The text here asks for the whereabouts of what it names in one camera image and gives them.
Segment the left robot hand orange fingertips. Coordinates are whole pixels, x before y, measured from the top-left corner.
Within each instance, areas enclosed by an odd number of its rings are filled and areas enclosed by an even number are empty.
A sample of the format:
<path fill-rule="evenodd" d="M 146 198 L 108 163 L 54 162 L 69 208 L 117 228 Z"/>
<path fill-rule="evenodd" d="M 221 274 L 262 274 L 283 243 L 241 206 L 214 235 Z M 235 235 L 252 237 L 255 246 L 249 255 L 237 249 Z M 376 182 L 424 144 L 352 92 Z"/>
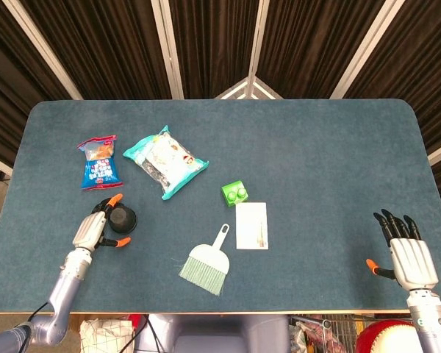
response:
<path fill-rule="evenodd" d="M 104 236 L 107 221 L 122 198 L 123 194 L 118 193 L 111 198 L 102 200 L 92 209 L 91 214 L 82 220 L 74 236 L 73 245 L 75 248 L 83 248 L 94 252 L 100 246 L 122 248 L 130 244 L 131 237 L 114 240 Z"/>

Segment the right robot hand orange thumb tip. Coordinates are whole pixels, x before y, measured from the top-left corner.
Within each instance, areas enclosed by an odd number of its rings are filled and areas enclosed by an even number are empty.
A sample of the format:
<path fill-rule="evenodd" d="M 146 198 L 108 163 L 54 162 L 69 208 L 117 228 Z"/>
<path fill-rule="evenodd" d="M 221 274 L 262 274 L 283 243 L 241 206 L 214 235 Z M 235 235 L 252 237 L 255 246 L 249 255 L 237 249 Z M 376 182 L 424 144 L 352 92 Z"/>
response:
<path fill-rule="evenodd" d="M 366 265 L 372 274 L 394 280 L 409 292 L 433 289 L 439 279 L 416 222 L 408 215 L 398 218 L 385 209 L 373 216 L 381 227 L 393 268 L 382 268 L 374 260 L 367 259 Z"/>

